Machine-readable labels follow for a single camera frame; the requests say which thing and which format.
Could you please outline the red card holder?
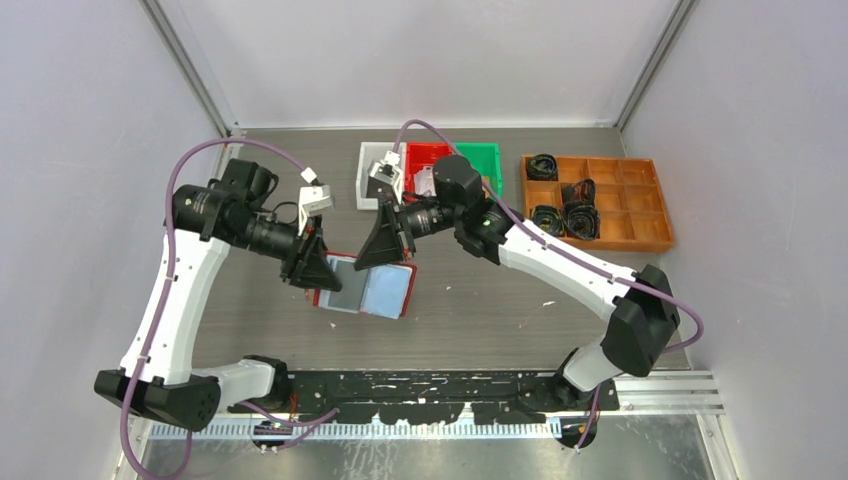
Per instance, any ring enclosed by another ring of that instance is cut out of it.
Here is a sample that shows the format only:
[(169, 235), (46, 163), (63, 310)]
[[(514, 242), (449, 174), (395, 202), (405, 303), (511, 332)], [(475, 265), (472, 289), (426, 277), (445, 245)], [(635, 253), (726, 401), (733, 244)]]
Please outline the red card holder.
[(326, 258), (343, 289), (313, 289), (314, 307), (395, 320), (406, 315), (417, 275), (415, 265), (393, 263), (357, 271), (353, 268), (354, 255), (330, 252)]

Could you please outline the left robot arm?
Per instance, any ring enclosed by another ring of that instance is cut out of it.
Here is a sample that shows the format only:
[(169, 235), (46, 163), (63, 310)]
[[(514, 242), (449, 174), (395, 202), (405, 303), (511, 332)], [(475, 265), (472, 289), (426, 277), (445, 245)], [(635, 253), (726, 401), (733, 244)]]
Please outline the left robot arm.
[(279, 178), (255, 162), (232, 160), (221, 178), (173, 193), (158, 278), (142, 323), (119, 367), (97, 373), (97, 395), (132, 415), (192, 432), (243, 401), (269, 413), (290, 405), (293, 387), (282, 360), (253, 354), (229, 365), (195, 368), (192, 358), (211, 287), (233, 248), (280, 261), (280, 277), (293, 287), (341, 290), (321, 227), (331, 190), (312, 170), (303, 176), (307, 184), (293, 223), (265, 209)]

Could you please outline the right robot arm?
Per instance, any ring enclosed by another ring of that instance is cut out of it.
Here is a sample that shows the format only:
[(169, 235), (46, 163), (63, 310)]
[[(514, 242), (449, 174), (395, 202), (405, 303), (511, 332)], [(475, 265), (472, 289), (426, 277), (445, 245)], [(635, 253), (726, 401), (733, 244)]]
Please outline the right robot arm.
[(595, 388), (620, 374), (645, 377), (666, 350), (680, 319), (666, 274), (607, 263), (544, 232), (486, 193), (481, 175), (460, 155), (432, 168), (435, 194), (402, 203), (378, 201), (374, 227), (356, 257), (365, 270), (411, 259), (417, 239), (452, 230), (468, 254), (529, 274), (578, 300), (606, 324), (604, 335), (568, 357), (558, 370), (558, 403), (582, 409)]

